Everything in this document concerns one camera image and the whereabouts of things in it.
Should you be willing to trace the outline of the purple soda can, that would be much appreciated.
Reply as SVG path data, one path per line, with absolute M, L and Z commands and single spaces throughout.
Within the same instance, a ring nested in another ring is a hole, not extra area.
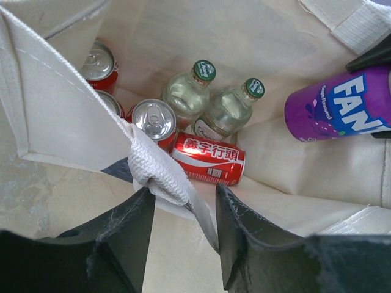
M 292 93 L 285 123 L 302 142 L 390 131 L 390 66 L 343 73 Z

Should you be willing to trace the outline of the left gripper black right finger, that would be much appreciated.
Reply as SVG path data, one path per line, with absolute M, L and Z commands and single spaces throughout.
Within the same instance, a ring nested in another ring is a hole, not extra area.
M 389 292 L 390 236 L 293 234 L 264 218 L 223 184 L 216 219 L 229 292 Z

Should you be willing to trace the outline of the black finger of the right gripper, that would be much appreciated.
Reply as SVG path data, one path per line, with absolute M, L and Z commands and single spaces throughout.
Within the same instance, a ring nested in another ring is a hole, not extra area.
M 345 68 L 348 72 L 355 72 L 378 65 L 390 65 L 390 40 L 383 40 L 374 48 L 348 63 Z

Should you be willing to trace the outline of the cream canvas tote bag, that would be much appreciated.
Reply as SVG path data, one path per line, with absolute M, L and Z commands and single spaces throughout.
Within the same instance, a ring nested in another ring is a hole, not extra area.
M 118 61 L 124 107 L 159 97 L 199 59 L 217 69 L 212 90 L 259 78 L 266 93 L 233 136 L 247 154 L 236 196 L 300 236 L 388 234 L 390 141 L 296 140 L 284 105 L 389 35 L 389 1 L 2 1 L 1 226 L 55 237 L 146 185 L 161 209 L 195 221 L 202 242 L 213 237 L 212 185 L 187 180 L 162 151 L 125 164 L 136 179 L 103 174 L 148 142 L 82 80 L 100 39 Z

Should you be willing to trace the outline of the clear green-capped glass bottle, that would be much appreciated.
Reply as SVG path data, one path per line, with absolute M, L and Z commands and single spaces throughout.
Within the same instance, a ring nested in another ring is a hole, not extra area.
M 164 87 L 161 98 L 176 116 L 177 128 L 186 129 L 209 105 L 209 85 L 216 77 L 216 68 L 209 60 L 198 60 L 187 73 L 178 74 Z

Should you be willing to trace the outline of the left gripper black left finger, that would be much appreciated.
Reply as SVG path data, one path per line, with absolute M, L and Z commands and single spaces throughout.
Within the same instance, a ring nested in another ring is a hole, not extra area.
M 154 211 L 143 187 L 55 238 L 1 230 L 1 292 L 141 292 Z

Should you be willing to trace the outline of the red cola can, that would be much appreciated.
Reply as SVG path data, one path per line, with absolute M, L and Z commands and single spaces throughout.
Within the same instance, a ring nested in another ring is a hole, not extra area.
M 110 93 L 102 90 L 96 90 L 96 92 L 113 113 L 116 113 L 120 118 L 125 118 L 123 107 Z

